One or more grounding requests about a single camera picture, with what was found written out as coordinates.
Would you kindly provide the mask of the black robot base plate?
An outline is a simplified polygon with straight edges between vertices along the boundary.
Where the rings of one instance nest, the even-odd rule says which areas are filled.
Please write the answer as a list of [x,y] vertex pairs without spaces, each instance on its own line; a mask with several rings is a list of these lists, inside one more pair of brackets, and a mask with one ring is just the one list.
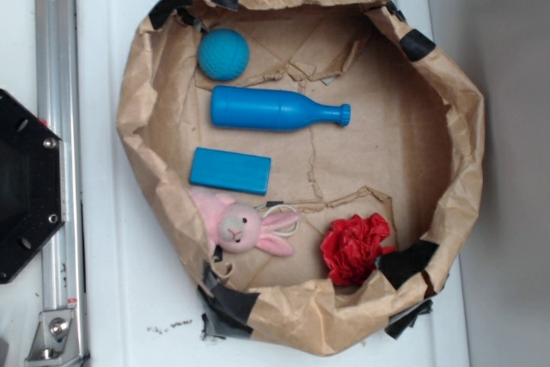
[[12,282],[64,223],[60,139],[1,91],[1,283]]

